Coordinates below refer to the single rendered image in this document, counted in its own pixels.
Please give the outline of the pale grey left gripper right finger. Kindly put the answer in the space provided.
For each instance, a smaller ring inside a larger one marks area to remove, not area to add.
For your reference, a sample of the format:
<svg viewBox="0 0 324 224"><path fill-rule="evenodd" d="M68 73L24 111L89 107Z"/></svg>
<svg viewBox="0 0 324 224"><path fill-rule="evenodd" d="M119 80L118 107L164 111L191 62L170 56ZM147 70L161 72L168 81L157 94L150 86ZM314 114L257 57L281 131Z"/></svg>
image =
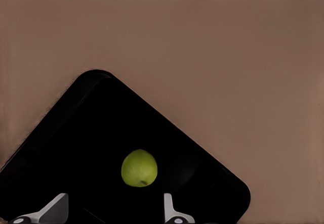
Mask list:
<svg viewBox="0 0 324 224"><path fill-rule="evenodd" d="M194 218L174 209L173 199L170 193L164 193L164 224L195 224Z"/></svg>

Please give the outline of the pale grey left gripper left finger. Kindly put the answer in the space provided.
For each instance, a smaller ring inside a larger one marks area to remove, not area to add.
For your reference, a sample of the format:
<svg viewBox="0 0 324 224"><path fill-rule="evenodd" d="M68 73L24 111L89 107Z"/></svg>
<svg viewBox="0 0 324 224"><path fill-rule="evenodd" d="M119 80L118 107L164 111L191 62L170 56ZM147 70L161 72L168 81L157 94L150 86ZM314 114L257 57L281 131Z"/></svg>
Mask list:
<svg viewBox="0 0 324 224"><path fill-rule="evenodd" d="M65 224L69 216L69 195L61 193L38 212L24 214L9 224Z"/></svg>

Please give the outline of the green apple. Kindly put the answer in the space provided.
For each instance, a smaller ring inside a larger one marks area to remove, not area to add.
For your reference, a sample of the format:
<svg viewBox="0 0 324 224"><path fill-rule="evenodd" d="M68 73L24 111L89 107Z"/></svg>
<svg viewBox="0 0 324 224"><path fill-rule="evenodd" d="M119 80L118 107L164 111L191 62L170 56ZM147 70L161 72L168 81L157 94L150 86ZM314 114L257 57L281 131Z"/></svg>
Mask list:
<svg viewBox="0 0 324 224"><path fill-rule="evenodd" d="M147 151L132 151L123 161L121 177L131 187L146 187L157 177L158 167L155 158Z"/></svg>

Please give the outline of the black tray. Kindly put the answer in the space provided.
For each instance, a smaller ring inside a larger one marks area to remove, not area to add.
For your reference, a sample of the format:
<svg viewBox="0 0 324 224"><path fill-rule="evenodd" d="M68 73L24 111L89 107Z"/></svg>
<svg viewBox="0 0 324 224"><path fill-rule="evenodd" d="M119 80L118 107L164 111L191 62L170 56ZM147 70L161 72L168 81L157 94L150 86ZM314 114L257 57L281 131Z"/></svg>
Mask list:
<svg viewBox="0 0 324 224"><path fill-rule="evenodd" d="M134 150L156 160L155 181L124 183ZM112 74L79 76L0 170L0 217L69 195L66 224L164 224L164 193L196 224L236 224L247 185Z"/></svg>

